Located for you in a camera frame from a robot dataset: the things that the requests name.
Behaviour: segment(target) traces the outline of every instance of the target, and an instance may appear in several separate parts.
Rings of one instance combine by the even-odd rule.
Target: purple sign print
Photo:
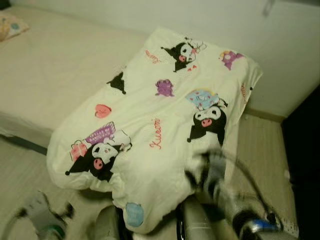
[[[113,121],[111,121],[103,127],[100,127],[98,130],[94,131],[85,140],[92,145],[97,143],[103,143],[105,138],[111,139],[115,131],[115,124]]]

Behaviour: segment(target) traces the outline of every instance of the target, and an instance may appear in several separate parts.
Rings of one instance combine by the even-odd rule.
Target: white bed sheet
[[[0,43],[0,134],[47,147],[53,130],[111,80],[146,34],[35,8],[7,12],[30,30]]]

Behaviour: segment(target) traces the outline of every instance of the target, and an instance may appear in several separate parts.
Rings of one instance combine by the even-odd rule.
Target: beige floor
[[[279,214],[295,223],[293,193],[285,177],[288,169],[281,127],[278,123],[254,116],[243,116],[239,128],[238,157],[248,166],[266,200]],[[88,199],[88,195],[74,190],[60,189],[53,185],[46,171],[45,156],[32,150],[13,145],[0,138],[0,233],[7,220],[35,190],[47,194],[52,209],[61,212],[66,202],[75,208],[75,217],[69,220],[68,240],[89,240],[88,229],[99,211],[109,204],[108,195]],[[252,191],[239,171],[232,176],[235,189]],[[234,239],[225,222],[216,224],[215,229],[224,240]],[[136,240],[176,239],[175,220],[169,219],[154,234],[136,235]],[[27,219],[19,221],[13,229],[11,239],[37,239]]]

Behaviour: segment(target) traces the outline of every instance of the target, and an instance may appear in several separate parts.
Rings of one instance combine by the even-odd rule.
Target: purple character
[[[220,54],[220,59],[224,65],[231,70],[231,66],[234,60],[243,57],[240,53],[234,53],[233,51],[224,51]]]
[[[174,95],[172,94],[172,88],[173,85],[169,79],[166,80],[159,80],[155,86],[158,88],[158,92],[155,94],[156,96],[158,95],[164,95],[166,97],[173,97]]]

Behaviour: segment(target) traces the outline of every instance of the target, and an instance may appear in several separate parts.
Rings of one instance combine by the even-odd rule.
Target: kuromi blanket
[[[195,155],[224,144],[261,75],[239,52],[158,28],[53,133],[49,174],[112,191],[126,227],[148,233],[193,193],[185,171],[199,179]]]

